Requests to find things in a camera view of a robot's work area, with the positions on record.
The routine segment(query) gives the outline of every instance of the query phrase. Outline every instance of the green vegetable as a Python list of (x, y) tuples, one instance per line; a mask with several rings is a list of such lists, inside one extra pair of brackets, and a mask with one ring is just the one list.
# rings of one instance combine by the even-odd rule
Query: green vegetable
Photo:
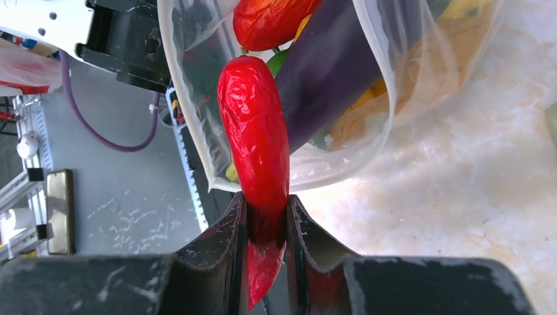
[(272, 56), (271, 59), (269, 59), (269, 61), (267, 61), (267, 66), (271, 70), (273, 77), (277, 76), (277, 73), (279, 72), (280, 67), (282, 67), (282, 64), (284, 63), (286, 56), (288, 56), (288, 49), (279, 51), (277, 54)]

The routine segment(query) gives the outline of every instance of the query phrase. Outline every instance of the wire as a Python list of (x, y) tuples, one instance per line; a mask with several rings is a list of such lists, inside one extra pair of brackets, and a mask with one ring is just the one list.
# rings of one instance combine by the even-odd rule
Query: wire
[(149, 132), (149, 136), (147, 139), (137, 146), (121, 146), (116, 144), (112, 141), (101, 136), (98, 132), (96, 132), (90, 124), (87, 123), (85, 118), (83, 118), (81, 112), (79, 111), (78, 105), (76, 104), (76, 100), (74, 98), (74, 93), (72, 92), (72, 84), (70, 82), (70, 62), (68, 53), (65, 51), (60, 50), (60, 63), (62, 64), (62, 86), (64, 88), (64, 94), (68, 99), (68, 103), (70, 103), (70, 108), (74, 112), (75, 117), (81, 123), (81, 125), (87, 130), (93, 138), (97, 139), (101, 144), (105, 145), (108, 148), (111, 148), (115, 151), (124, 152), (124, 153), (131, 153), (131, 152), (138, 152), (145, 149), (154, 139), (157, 122), (158, 122), (158, 105), (160, 102), (160, 93), (154, 93), (153, 95), (153, 103), (149, 106), (149, 110), (152, 113), (152, 125), (151, 131)]

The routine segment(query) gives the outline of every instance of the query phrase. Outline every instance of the red pepper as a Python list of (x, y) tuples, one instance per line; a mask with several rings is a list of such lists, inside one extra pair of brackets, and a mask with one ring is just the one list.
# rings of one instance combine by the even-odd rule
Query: red pepper
[(234, 8), (236, 38), (247, 51), (266, 51), (296, 36), (300, 22), (321, 0), (240, 0)]
[(223, 69), (219, 107), (240, 186), (248, 202), (249, 308), (273, 285), (286, 242), (290, 151), (279, 93), (269, 67), (240, 56)]

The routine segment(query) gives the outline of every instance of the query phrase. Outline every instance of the eggplant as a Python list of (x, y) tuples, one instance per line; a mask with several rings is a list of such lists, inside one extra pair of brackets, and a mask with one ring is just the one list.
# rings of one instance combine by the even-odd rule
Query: eggplant
[[(414, 45), (423, 33), (420, 1), (378, 2), (393, 47)], [(381, 76), (352, 1), (323, 0), (276, 77), (290, 153), (341, 116)]]

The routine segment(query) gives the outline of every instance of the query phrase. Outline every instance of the plastic bag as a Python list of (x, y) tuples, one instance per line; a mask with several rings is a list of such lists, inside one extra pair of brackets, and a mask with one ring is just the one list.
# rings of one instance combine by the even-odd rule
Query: plastic bag
[(58, 60), (0, 39), (0, 96), (43, 94), (61, 85)]
[[(393, 123), (402, 125), (458, 93), (496, 30), (503, 1), (353, 0), (384, 82), (291, 155), (290, 190), (354, 175), (381, 149)], [(232, 29), (237, 3), (158, 1), (173, 83), (209, 187), (228, 191), (240, 186), (227, 178), (231, 151), (216, 86), (222, 67), (242, 54)], [(267, 60), (273, 54), (257, 55)]]

